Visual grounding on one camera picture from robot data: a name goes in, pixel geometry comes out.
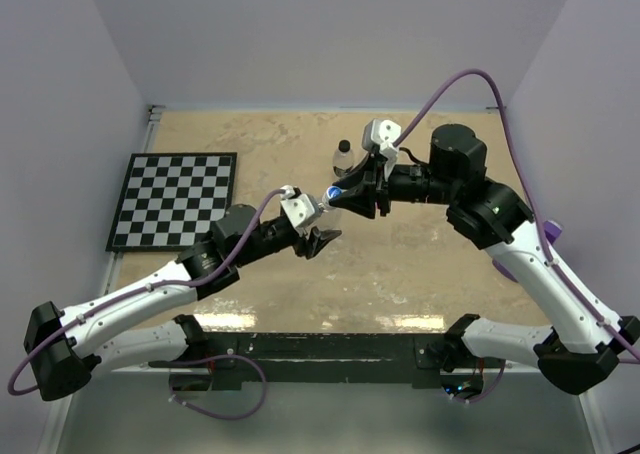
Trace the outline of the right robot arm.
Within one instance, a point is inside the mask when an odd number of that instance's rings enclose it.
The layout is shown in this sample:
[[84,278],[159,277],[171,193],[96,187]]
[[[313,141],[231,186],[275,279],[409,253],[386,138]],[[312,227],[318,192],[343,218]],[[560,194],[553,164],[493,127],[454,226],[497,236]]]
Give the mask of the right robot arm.
[[602,303],[546,244],[523,199],[487,176],[487,146],[472,129],[441,125],[428,162],[392,164],[386,154],[395,127],[379,120],[367,125],[366,156],[329,187],[327,204],[368,219],[387,215],[392,202],[446,206],[453,229],[505,269],[550,322],[519,326],[466,314],[444,335],[443,370],[477,358],[515,361],[573,395],[606,380],[638,340],[638,318]]

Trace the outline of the small clear plastic bottle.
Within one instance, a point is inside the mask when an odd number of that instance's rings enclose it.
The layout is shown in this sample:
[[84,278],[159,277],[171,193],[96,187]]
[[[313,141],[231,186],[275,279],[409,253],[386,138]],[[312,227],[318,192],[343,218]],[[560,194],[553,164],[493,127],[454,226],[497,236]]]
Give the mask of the small clear plastic bottle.
[[348,152],[340,152],[337,146],[332,159],[332,168],[338,179],[343,178],[353,169],[354,158],[352,147]]

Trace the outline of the blue bottle cap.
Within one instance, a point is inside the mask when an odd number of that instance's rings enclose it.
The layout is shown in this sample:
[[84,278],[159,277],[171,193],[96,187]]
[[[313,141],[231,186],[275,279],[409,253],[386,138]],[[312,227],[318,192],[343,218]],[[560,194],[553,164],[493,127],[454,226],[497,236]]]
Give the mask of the blue bottle cap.
[[341,196],[341,194],[343,193],[343,190],[335,185],[331,185],[329,186],[323,193],[322,195],[322,203],[325,206],[326,209],[332,209],[331,206],[331,201],[339,198]]

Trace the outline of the black bottle cap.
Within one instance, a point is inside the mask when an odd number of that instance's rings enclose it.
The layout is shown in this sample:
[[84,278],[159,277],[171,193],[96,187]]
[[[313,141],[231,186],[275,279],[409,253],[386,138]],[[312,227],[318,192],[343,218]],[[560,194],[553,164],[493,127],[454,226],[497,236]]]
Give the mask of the black bottle cap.
[[338,144],[340,152],[348,152],[351,149],[351,144],[348,140],[341,140]]

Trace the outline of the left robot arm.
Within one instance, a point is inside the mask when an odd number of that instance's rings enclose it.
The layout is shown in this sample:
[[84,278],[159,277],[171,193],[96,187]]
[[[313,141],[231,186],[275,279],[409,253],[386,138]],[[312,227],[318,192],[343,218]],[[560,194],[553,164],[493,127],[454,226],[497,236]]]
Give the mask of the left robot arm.
[[316,225],[330,209],[326,201],[302,196],[281,201],[276,218],[260,221],[259,209],[233,205],[191,247],[147,277],[84,304],[35,307],[24,348],[41,399],[64,398],[101,372],[137,362],[200,364],[207,342],[196,322],[171,321],[142,332],[134,327],[226,289],[238,281],[239,268],[283,249],[314,258],[340,234]]

